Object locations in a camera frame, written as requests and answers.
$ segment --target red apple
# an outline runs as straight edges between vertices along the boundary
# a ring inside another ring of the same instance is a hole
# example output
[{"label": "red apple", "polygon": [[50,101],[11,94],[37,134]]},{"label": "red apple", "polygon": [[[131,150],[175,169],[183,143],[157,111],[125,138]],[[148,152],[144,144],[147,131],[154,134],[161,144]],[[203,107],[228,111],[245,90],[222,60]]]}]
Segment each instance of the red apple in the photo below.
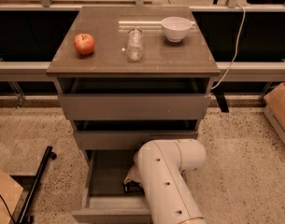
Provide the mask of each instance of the red apple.
[{"label": "red apple", "polygon": [[94,51],[95,42],[90,34],[78,34],[74,38],[74,47],[81,55],[89,55]]}]

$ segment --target black metal frame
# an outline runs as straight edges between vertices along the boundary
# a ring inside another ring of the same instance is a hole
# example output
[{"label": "black metal frame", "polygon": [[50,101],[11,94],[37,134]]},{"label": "black metal frame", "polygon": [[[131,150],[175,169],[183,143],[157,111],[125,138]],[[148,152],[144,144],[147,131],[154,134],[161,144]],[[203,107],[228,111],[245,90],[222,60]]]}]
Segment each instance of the black metal frame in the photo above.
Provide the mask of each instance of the black metal frame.
[{"label": "black metal frame", "polygon": [[32,201],[35,197],[40,179],[41,179],[41,177],[45,171],[45,168],[47,166],[49,158],[52,158],[54,160],[54,159],[56,159],[56,157],[57,157],[57,155],[54,152],[52,152],[52,147],[48,146],[46,151],[45,151],[45,154],[41,160],[41,163],[38,167],[38,170],[37,170],[36,175],[34,177],[34,181],[31,185],[31,189],[28,192],[28,195],[27,195],[26,200],[22,206],[21,212],[19,214],[19,218],[18,218],[16,223],[18,223],[18,224],[31,224],[34,222],[34,217],[28,217]]}]

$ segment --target wooden cabinet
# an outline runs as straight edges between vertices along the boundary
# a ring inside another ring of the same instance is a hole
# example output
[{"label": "wooden cabinet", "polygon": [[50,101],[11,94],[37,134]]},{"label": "wooden cabinet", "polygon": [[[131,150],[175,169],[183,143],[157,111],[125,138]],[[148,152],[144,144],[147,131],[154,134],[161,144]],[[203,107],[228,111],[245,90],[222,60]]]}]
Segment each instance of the wooden cabinet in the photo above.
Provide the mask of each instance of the wooden cabinet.
[{"label": "wooden cabinet", "polygon": [[[194,22],[186,7],[84,7],[50,64],[90,166],[82,209],[73,213],[79,222],[151,222],[144,196],[123,191],[135,151],[154,139],[197,137],[219,70],[196,24],[178,44],[164,38],[160,20],[170,16]],[[145,44],[135,63],[124,51],[129,21]],[[82,32],[96,41],[85,57],[72,46]]]}]

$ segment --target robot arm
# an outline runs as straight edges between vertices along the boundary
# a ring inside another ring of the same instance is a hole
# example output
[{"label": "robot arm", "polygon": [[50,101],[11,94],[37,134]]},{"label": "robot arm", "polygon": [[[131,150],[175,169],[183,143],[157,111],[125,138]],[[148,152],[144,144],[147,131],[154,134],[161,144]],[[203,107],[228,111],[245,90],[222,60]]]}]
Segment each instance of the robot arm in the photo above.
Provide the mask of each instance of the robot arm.
[{"label": "robot arm", "polygon": [[182,178],[206,157],[201,143],[186,139],[150,141],[135,154],[133,180],[142,182],[154,224],[206,223]]}]

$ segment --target speckled floor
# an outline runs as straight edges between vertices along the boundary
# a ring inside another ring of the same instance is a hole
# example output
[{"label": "speckled floor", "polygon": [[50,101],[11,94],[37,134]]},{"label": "speckled floor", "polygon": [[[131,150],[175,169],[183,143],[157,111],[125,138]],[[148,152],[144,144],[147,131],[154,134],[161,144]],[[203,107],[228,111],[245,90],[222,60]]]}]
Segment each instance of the speckled floor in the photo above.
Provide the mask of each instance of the speckled floor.
[{"label": "speckled floor", "polygon": [[[187,174],[188,186],[209,224],[285,224],[285,146],[261,107],[240,102],[229,113],[212,102],[198,137],[207,162]],[[56,97],[28,98],[21,109],[14,97],[0,97],[0,166],[34,174],[48,145],[58,157],[47,166],[31,214],[39,224],[77,223],[71,212],[80,209],[88,167]]]}]

